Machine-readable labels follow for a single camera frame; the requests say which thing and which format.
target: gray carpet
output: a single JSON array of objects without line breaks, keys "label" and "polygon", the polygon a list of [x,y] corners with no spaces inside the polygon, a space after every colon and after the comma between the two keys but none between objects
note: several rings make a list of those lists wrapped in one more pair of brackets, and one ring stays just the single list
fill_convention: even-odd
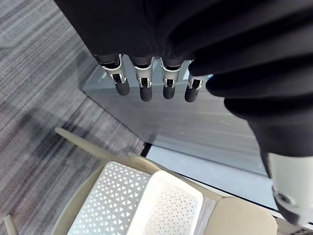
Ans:
[{"label": "gray carpet", "polygon": [[95,66],[53,1],[0,1],[0,220],[13,215],[21,235],[50,234],[99,164],[57,136],[55,126],[114,153],[143,148],[80,91]]}]

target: black fabric sleeve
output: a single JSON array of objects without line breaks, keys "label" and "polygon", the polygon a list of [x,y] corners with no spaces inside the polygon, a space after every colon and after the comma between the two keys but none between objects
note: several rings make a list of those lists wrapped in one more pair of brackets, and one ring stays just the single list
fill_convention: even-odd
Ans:
[{"label": "black fabric sleeve", "polygon": [[[262,151],[304,157],[313,155],[313,6],[294,3],[285,1],[289,11],[280,17],[265,10],[271,20],[245,32],[210,39],[194,52],[189,70],[214,74],[206,88],[248,121]],[[246,18],[246,24],[259,21]]]}]

